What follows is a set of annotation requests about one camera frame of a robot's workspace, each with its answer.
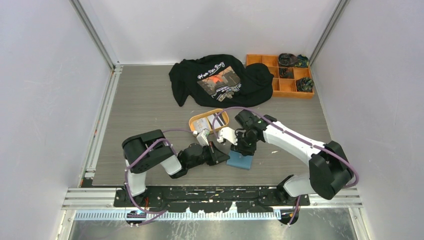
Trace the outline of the blue leather card holder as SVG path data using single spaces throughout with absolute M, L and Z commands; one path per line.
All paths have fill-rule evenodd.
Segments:
M 230 150 L 229 151 L 229 159 L 226 161 L 228 166 L 239 168 L 243 170 L 250 170 L 252 167 L 253 156 L 247 155 L 244 156 L 239 152 Z

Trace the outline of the yellow oval tray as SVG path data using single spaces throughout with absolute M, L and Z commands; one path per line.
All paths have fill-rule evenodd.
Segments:
M 221 108 L 216 108 L 208 112 L 193 116 L 188 121 L 190 130 L 200 133 L 202 130 L 207 129 L 212 133 L 213 130 L 219 131 L 224 127 L 228 127 L 230 123 L 230 118 L 226 112 L 219 115 L 213 122 L 214 118 L 222 110 L 223 109 Z

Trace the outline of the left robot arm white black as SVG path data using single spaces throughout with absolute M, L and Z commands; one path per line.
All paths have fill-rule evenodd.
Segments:
M 207 164 L 214 166 L 230 159 L 207 139 L 208 130 L 193 131 L 198 143 L 176 152 L 160 129 L 134 135 L 121 144 L 125 159 L 126 200 L 133 206 L 141 206 L 146 200 L 147 171 L 160 165 L 172 178 L 177 179 L 188 170 Z

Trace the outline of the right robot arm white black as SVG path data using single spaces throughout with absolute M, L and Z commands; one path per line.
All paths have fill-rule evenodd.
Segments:
M 257 143 L 262 141 L 285 150 L 308 167 L 308 173 L 289 175 L 277 185 L 277 198 L 283 205 L 291 205 L 297 197 L 308 194 L 331 200 L 355 176 L 343 148 L 335 141 L 315 141 L 292 131 L 274 117 L 259 117 L 247 109 L 240 111 L 235 120 L 241 128 L 235 130 L 236 143 L 231 151 L 251 157 Z

